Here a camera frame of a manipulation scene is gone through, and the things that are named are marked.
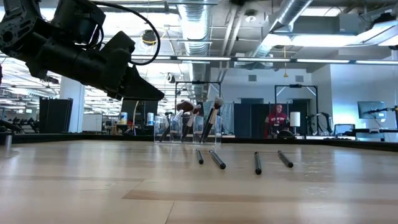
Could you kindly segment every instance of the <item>black cable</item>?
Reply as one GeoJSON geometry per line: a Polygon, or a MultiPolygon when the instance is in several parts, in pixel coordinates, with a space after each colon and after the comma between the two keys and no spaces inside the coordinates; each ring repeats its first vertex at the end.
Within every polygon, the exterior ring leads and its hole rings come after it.
{"type": "Polygon", "coordinates": [[[359,15],[359,17],[364,21],[364,22],[367,22],[367,23],[373,23],[372,21],[367,21],[361,14],[358,14],[359,15]]]}
{"type": "Polygon", "coordinates": [[[91,1],[91,2],[94,3],[94,4],[96,4],[97,6],[108,6],[108,7],[113,7],[113,8],[115,8],[115,9],[120,9],[120,10],[124,10],[124,11],[127,11],[127,12],[131,12],[131,13],[133,13],[134,15],[140,17],[140,18],[141,18],[143,21],[145,21],[146,23],[148,23],[148,25],[150,26],[150,28],[154,31],[154,33],[155,33],[155,35],[156,35],[156,39],[157,39],[157,47],[156,47],[155,54],[154,54],[154,56],[153,56],[150,60],[148,60],[148,61],[146,61],[146,62],[139,63],[139,62],[133,62],[132,60],[130,60],[130,63],[132,63],[133,65],[148,65],[148,64],[152,63],[152,62],[156,59],[157,55],[158,55],[159,52],[160,52],[160,35],[159,35],[159,33],[157,32],[155,26],[154,26],[147,18],[145,18],[144,16],[142,16],[142,15],[139,14],[138,12],[136,12],[136,11],[134,11],[134,10],[132,10],[132,9],[129,9],[129,8],[127,8],[127,7],[124,7],[124,6],[120,6],[120,5],[113,4],[113,3],[109,3],[109,2],[100,2],[100,1],[91,1]]]}

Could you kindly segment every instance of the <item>makeup brush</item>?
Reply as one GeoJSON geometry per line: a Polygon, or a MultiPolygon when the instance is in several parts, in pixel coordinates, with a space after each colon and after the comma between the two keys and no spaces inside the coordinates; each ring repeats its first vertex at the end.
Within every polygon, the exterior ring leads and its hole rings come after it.
{"type": "Polygon", "coordinates": [[[162,142],[162,141],[164,140],[164,138],[166,138],[166,136],[170,133],[170,118],[169,118],[169,115],[172,116],[173,113],[171,113],[171,112],[166,112],[165,115],[166,115],[166,119],[167,119],[168,125],[167,125],[166,130],[164,130],[162,136],[159,138],[159,142],[162,142]]]}
{"type": "Polygon", "coordinates": [[[188,131],[189,131],[189,129],[191,129],[192,124],[193,124],[193,117],[194,117],[197,113],[200,112],[200,108],[201,108],[201,105],[197,105],[197,106],[195,107],[195,109],[193,109],[192,114],[191,114],[191,117],[189,117],[189,120],[188,120],[188,122],[187,122],[187,125],[185,126],[184,131],[182,132],[181,142],[184,142],[185,137],[187,137],[188,131]]]}
{"type": "Polygon", "coordinates": [[[213,127],[213,124],[216,122],[218,110],[223,105],[224,105],[224,100],[222,98],[219,98],[219,97],[216,96],[216,98],[214,100],[214,105],[213,105],[213,107],[210,110],[209,117],[207,118],[207,122],[206,122],[206,125],[205,125],[205,130],[201,134],[201,138],[200,138],[199,143],[206,141],[207,136],[210,133],[211,127],[213,127]]]}
{"type": "Polygon", "coordinates": [[[173,121],[178,121],[178,119],[180,119],[182,114],[189,112],[189,111],[193,111],[194,108],[195,108],[194,105],[187,100],[184,100],[181,103],[177,103],[177,105],[175,105],[175,109],[178,111],[178,113],[176,114],[176,116],[174,116],[173,120],[171,120],[171,119],[169,119],[169,117],[167,117],[167,121],[169,122],[169,125],[167,126],[163,135],[160,137],[159,142],[162,142],[163,139],[166,138],[166,136],[170,133],[171,123],[173,121]]]}

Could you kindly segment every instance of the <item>black robotic arm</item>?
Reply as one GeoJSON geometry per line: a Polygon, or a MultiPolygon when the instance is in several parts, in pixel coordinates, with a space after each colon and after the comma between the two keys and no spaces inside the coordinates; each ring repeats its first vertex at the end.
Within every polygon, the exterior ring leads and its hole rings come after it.
{"type": "Polygon", "coordinates": [[[118,32],[101,50],[105,14],[88,0],[60,0],[51,23],[38,0],[4,0],[0,50],[26,62],[33,77],[47,72],[90,85],[116,99],[161,100],[164,94],[128,66],[135,42],[118,32]]]}

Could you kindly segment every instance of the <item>exposed ductwork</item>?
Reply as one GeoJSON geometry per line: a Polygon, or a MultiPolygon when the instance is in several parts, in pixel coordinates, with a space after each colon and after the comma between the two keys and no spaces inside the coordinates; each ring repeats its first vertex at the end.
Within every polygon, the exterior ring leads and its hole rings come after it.
{"type": "MultiPolygon", "coordinates": [[[[267,30],[263,30],[263,33],[267,36],[269,32],[284,26],[289,26],[289,29],[291,30],[294,22],[299,18],[299,16],[311,4],[312,1],[313,0],[284,0],[280,5],[280,10],[276,12],[275,16],[270,15],[267,18],[267,30]]],[[[260,44],[252,56],[265,57],[271,51],[271,48],[272,46],[260,44]]]]}
{"type": "MultiPolygon", "coordinates": [[[[209,31],[209,6],[201,4],[178,5],[181,15],[181,28],[186,40],[206,40],[209,31]]],[[[208,55],[209,45],[204,42],[186,42],[185,50],[191,56],[208,55]]],[[[190,69],[190,81],[205,81],[206,67],[204,63],[192,63],[190,69]]],[[[201,98],[204,92],[202,88],[194,88],[195,97],[201,98]]]]}

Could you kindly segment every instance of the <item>brush bristles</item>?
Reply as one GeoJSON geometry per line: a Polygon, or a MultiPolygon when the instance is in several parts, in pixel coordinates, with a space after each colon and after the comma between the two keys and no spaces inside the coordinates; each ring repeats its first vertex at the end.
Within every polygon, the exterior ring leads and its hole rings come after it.
{"type": "Polygon", "coordinates": [[[197,113],[199,113],[200,108],[201,108],[201,105],[197,105],[197,106],[195,107],[195,109],[193,110],[192,114],[197,114],[197,113]]]}
{"type": "Polygon", "coordinates": [[[194,105],[187,100],[184,100],[183,102],[178,103],[175,107],[176,107],[177,111],[183,110],[184,113],[193,111],[193,109],[195,108],[194,105]]]}
{"type": "Polygon", "coordinates": [[[217,97],[215,98],[214,102],[214,109],[220,109],[224,105],[224,99],[217,97]]]}

